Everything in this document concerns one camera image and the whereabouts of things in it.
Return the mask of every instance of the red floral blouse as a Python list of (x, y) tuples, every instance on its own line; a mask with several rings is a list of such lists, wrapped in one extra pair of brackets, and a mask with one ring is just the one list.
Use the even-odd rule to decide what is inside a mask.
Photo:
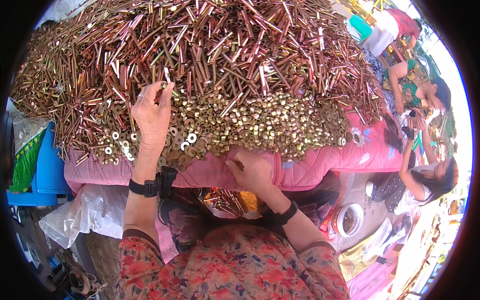
[(164, 265), (155, 242), (139, 236), (119, 245), (120, 299), (350, 299), (326, 242), (295, 253), (269, 230), (226, 226)]

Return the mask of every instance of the plastic bowl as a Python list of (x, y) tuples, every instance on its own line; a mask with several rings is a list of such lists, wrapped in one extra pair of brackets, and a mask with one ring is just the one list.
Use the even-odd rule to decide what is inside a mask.
[[(343, 218), (345, 217), (345, 212), (351, 208), (353, 211), (353, 227), (349, 232), (345, 232), (343, 228)], [(353, 237), (356, 235), (363, 224), (363, 209), (357, 204), (348, 204), (337, 208), (332, 215), (332, 228), (336, 232), (340, 233), (343, 237)]]

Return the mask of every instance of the pile of metal scrap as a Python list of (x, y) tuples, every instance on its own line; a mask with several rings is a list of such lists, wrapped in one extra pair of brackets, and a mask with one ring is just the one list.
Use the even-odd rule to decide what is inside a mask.
[(15, 104), (52, 118), (62, 158), (84, 151), (77, 164), (135, 159), (131, 107), (156, 81), (176, 84), (158, 164), (180, 170), (234, 145), (298, 161), (351, 139), (344, 108), (373, 123), (383, 105), (328, 0), (99, 0), (36, 30), (28, 50)]

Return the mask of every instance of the white shirt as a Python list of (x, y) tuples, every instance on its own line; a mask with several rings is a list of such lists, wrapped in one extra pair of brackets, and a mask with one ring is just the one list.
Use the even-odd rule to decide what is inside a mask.
[[(433, 169), (438, 165), (438, 163), (433, 163), (431, 165), (424, 165), (424, 166), (417, 166), (413, 167), (412, 170), (420, 172), (422, 170), (430, 170), (433, 171)], [(412, 192), (408, 188), (405, 188), (405, 191), (403, 192), (402, 199), (400, 202), (398, 202), (398, 206), (393, 210), (395, 215), (401, 215), (402, 213), (410, 211), (413, 207), (421, 204), (425, 199), (428, 199), (432, 192), (430, 191), (429, 188), (427, 188), (425, 185), (423, 186), (423, 189), (425, 190), (425, 196), (423, 199), (420, 201), (415, 199), (413, 196)]]

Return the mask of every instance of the plastic stool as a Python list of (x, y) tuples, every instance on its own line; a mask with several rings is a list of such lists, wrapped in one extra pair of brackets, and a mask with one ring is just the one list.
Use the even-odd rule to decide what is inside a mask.
[(353, 28), (355, 28), (360, 33), (360, 42), (368, 38), (368, 36), (372, 33), (372, 28), (370, 25), (362, 19), (362, 17), (354, 14), (349, 19), (350, 24)]

